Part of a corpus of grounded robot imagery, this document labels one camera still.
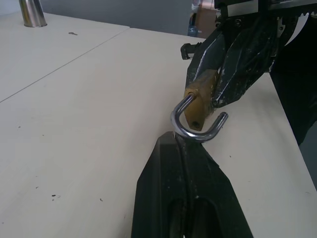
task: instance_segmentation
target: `table surface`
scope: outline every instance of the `table surface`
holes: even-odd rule
[[[0,16],[0,101],[129,28],[52,14],[45,18],[47,26],[29,28],[21,12]]]
[[[129,237],[137,179],[184,93],[179,49],[197,40],[129,29],[0,103],[0,237]],[[316,237],[317,192],[270,77],[209,123],[223,110],[204,147],[254,237]]]

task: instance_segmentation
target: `white table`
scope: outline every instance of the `white table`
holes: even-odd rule
[[[21,12],[0,16],[0,101],[129,28],[52,14],[45,18],[46,27],[29,28]]]
[[[180,47],[197,40],[129,29],[0,103],[0,237],[129,237],[136,181],[183,96]],[[270,78],[224,110],[205,148],[254,237],[316,237],[317,192]]]

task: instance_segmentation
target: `dark spot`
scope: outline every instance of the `dark spot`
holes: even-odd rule
[[[193,122],[192,122],[192,126],[193,126],[194,128],[199,128],[199,127],[200,127],[200,124],[199,124],[197,121],[193,121]]]

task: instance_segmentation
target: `stainless steel cylinder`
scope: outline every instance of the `stainless steel cylinder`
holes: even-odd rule
[[[19,2],[25,26],[42,27],[47,25],[40,0],[19,0]]]

